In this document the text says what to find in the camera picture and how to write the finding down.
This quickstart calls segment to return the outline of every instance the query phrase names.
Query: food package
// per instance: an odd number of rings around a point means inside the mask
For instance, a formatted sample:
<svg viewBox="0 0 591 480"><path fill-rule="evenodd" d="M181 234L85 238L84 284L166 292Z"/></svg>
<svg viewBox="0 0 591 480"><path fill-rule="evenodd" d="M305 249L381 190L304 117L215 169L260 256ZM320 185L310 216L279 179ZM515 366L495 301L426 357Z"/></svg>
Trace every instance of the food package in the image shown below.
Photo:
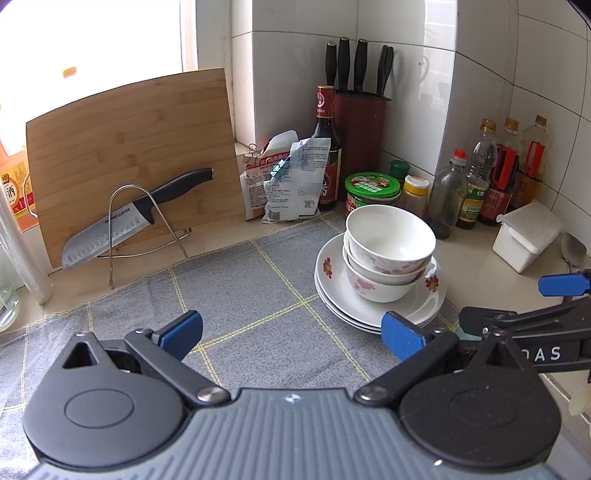
<svg viewBox="0 0 591 480"><path fill-rule="evenodd" d="M2 179L2 188L8 204L12 209L14 217L17 219L18 227L21 232L38 225L38 220L29 215L25 205L25 195L27 195L27 202L31 210L35 209L35 201L33 199L33 191L31 190L31 180L27 180L27 184L23 189L22 181L28 174L28 165L26 155L15 155L8 158L5 162L0 163L0 179Z"/></svg>
<svg viewBox="0 0 591 480"><path fill-rule="evenodd" d="M267 204L263 223L289 222L316 216L330 138L307 138L291 146L290 157L264 182Z"/></svg>
<svg viewBox="0 0 591 480"><path fill-rule="evenodd" d="M243 171L240 168L240 186L247 220L265 213L267 196L263 182L271 178L273 167L290 155L290 147L297 141L296 132L289 130L271 138L262 153L251 152L242 156L244 168Z"/></svg>

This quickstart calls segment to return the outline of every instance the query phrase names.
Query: spice jar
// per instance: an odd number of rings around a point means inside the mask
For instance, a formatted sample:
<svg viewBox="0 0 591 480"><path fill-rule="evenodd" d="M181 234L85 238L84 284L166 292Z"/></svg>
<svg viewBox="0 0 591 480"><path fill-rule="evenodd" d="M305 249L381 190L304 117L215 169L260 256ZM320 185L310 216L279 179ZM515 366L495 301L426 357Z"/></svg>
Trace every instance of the spice jar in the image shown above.
<svg viewBox="0 0 591 480"><path fill-rule="evenodd" d="M428 191L428 180L407 175L404 179L404 188L397 206L421 217L427 206Z"/></svg>
<svg viewBox="0 0 591 480"><path fill-rule="evenodd" d="M373 171L364 171L348 176L345 180L345 188L347 190L345 206L347 215L364 205L395 206L400 197L398 180L390 175Z"/></svg>

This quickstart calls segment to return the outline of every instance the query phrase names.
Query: bottle label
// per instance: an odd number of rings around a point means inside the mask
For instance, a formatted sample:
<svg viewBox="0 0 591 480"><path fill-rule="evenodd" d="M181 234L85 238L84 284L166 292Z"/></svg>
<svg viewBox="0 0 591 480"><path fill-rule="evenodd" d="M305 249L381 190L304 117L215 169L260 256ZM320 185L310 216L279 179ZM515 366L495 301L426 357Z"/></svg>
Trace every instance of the bottle label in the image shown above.
<svg viewBox="0 0 591 480"><path fill-rule="evenodd" d="M320 118L333 118L335 116L333 109L335 99L334 87L318 87L317 97L316 116Z"/></svg>
<svg viewBox="0 0 591 480"><path fill-rule="evenodd" d="M496 221L498 215L506 212L510 200L510 192L501 192L500 190L489 188L486 192L480 215L487 220Z"/></svg>
<svg viewBox="0 0 591 480"><path fill-rule="evenodd" d="M487 190L488 186L483 188L473 185L472 183L468 183L468 195L466 195L466 199L464 200L462 209L460 211L460 220L463 220L467 223L476 222L478 214L480 213L480 209L482 208L482 204L484 203L484 197Z"/></svg>
<svg viewBox="0 0 591 480"><path fill-rule="evenodd" d="M331 150L324 169L322 190L318 203L331 203L336 201L340 180L340 153L341 149Z"/></svg>

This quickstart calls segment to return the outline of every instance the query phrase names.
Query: red label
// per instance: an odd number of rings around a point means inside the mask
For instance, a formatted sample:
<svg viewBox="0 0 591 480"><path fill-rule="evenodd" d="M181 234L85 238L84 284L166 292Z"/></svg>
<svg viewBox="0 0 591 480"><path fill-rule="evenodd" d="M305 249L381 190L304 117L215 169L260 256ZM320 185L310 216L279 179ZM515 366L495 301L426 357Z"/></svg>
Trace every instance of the red label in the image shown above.
<svg viewBox="0 0 591 480"><path fill-rule="evenodd" d="M335 99L334 87L318 87L318 104L316 107L316 116L321 118L333 118L333 101Z"/></svg>
<svg viewBox="0 0 591 480"><path fill-rule="evenodd" d="M500 192L491 187L486 192L480 214L489 220L496 220L498 215L506 212L510 200L511 194L509 192Z"/></svg>
<svg viewBox="0 0 591 480"><path fill-rule="evenodd" d="M324 169L322 191L318 203L331 203L336 201L340 179L340 152L341 149L332 150Z"/></svg>

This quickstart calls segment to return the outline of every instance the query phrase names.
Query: blue gripper pad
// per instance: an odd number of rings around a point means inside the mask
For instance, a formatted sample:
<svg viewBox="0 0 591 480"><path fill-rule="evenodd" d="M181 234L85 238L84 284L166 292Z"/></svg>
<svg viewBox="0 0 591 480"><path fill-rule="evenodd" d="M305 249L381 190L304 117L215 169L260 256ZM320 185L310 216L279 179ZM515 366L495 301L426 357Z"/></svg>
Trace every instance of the blue gripper pad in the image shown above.
<svg viewBox="0 0 591 480"><path fill-rule="evenodd" d="M382 317L382 341L402 361L427 344L421 329L396 312L386 312Z"/></svg>
<svg viewBox="0 0 591 480"><path fill-rule="evenodd" d="M152 334L152 340L177 360L182 360L199 343L203 335L203 319L189 310Z"/></svg>

